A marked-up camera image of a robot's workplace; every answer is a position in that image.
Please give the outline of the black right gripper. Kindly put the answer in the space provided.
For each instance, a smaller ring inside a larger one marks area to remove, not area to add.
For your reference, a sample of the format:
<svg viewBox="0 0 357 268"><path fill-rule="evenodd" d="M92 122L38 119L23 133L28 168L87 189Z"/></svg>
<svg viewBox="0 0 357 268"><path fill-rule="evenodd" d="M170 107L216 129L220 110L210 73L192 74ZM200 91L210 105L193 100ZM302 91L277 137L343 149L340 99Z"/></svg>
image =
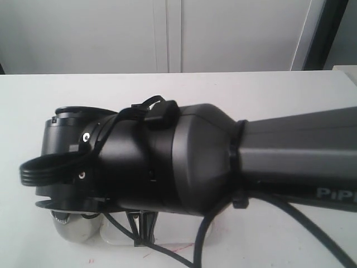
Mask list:
<svg viewBox="0 0 357 268"><path fill-rule="evenodd" d="M132 233L150 243L155 242L155 225L158 218L157 212L137 210L126 212Z"/></svg>

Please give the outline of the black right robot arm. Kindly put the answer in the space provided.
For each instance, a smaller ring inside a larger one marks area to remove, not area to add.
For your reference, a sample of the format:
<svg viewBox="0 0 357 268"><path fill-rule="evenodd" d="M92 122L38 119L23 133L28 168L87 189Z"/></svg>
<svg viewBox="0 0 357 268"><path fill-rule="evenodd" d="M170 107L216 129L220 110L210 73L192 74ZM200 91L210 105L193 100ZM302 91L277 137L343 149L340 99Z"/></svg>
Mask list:
<svg viewBox="0 0 357 268"><path fill-rule="evenodd" d="M263 192L314 207L356 211L356 108L235 121L211 104L116 113L62 107L46 122L36 194L60 212L169 212L204 216L235 194Z"/></svg>

